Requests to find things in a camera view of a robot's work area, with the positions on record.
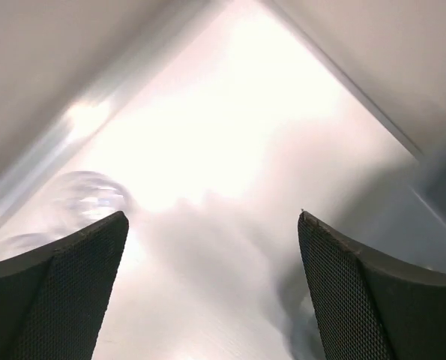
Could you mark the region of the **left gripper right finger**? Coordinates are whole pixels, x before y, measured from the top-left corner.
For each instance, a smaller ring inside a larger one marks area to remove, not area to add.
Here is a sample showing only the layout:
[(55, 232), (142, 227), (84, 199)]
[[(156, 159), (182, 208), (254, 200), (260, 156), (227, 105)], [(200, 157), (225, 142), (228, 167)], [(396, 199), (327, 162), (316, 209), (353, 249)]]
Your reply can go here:
[(298, 241), (327, 359), (446, 359), (446, 274), (361, 244), (307, 211)]

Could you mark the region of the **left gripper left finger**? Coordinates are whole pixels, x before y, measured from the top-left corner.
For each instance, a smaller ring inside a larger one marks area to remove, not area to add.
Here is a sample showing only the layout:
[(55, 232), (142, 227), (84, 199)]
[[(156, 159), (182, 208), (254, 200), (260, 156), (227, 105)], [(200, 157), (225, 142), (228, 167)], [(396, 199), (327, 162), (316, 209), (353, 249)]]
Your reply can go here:
[(0, 261), (0, 359), (90, 359), (129, 221), (117, 211)]

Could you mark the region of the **clear plastic cup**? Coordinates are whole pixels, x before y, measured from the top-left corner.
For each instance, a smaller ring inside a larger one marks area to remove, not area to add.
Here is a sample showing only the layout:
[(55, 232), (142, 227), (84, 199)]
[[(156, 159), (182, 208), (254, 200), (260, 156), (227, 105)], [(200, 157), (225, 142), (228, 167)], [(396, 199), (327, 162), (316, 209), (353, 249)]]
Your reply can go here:
[(132, 208), (128, 191), (99, 172), (75, 171), (60, 175), (52, 183), (49, 194), (49, 219), (56, 229), (68, 232)]

